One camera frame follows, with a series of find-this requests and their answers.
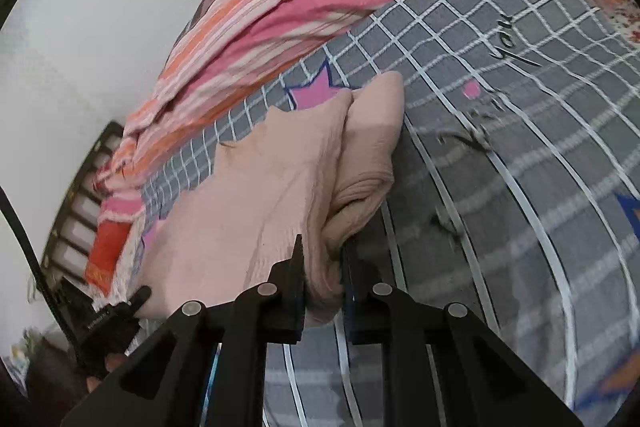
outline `bed sheet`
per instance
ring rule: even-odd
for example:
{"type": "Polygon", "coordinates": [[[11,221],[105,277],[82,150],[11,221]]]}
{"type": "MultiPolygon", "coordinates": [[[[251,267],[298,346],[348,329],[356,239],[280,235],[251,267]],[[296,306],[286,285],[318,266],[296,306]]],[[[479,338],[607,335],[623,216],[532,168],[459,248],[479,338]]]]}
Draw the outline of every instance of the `bed sheet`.
{"type": "MultiPolygon", "coordinates": [[[[396,183],[358,254],[417,301],[468,305],[574,404],[638,337],[640,248],[617,200],[640,184],[638,49],[590,0],[394,0],[187,142],[142,187],[145,229],[325,59],[351,88],[404,77],[396,183]],[[489,152],[466,144],[480,132],[489,152]]],[[[340,315],[269,346],[266,425],[382,425],[381,407],[380,349],[348,346],[340,315]]],[[[617,407],[579,414],[601,426],[617,407]]]]}

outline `folded pink garment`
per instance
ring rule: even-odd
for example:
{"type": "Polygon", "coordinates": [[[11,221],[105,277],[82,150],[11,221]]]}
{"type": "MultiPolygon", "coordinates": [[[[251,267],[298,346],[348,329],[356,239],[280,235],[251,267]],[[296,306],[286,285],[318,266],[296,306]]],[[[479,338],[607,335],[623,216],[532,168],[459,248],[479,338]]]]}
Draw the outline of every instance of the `folded pink garment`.
{"type": "Polygon", "coordinates": [[[337,251],[382,203],[402,125],[399,73],[305,110],[270,107],[236,143],[219,144],[212,175],[185,192],[145,252],[137,279],[152,296],[141,317],[166,318],[185,301],[235,299],[267,280],[302,233],[309,311],[340,305],[337,251]]]}

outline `pink star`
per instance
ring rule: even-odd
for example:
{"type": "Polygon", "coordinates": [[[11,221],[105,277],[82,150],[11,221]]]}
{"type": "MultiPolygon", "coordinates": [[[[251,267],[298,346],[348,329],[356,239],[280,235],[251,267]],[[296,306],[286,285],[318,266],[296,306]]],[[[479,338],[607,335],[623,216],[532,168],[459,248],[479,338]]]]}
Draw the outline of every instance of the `pink star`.
{"type": "Polygon", "coordinates": [[[286,87],[285,91],[296,109],[308,109],[329,100],[341,89],[333,85],[329,61],[325,60],[310,83],[305,86],[286,87]]]}

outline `white wall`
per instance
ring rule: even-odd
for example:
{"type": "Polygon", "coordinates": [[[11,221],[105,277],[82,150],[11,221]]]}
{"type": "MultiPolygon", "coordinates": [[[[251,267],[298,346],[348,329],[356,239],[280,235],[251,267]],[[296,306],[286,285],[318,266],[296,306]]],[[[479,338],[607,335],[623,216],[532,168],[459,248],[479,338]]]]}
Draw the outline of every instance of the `white wall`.
{"type": "MultiPolygon", "coordinates": [[[[66,188],[105,124],[154,84],[200,0],[18,0],[0,30],[0,184],[36,253],[66,188]]],[[[28,267],[0,221],[0,354],[22,328],[28,267]]]]}

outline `black device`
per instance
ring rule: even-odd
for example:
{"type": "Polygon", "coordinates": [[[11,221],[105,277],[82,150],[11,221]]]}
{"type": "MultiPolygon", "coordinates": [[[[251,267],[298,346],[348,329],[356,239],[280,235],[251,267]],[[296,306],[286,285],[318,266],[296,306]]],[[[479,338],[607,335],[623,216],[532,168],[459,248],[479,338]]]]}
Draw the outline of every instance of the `black device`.
{"type": "MultiPolygon", "coordinates": [[[[416,303],[382,282],[349,244],[342,278],[348,340],[383,346],[385,427],[436,426],[441,416],[449,427],[582,425],[466,306],[416,303]]],[[[300,340],[304,301],[298,236],[292,257],[272,267],[268,282],[219,306],[186,302],[69,413],[63,427],[197,425],[221,343],[204,425],[261,425],[266,345],[300,340]]]]}

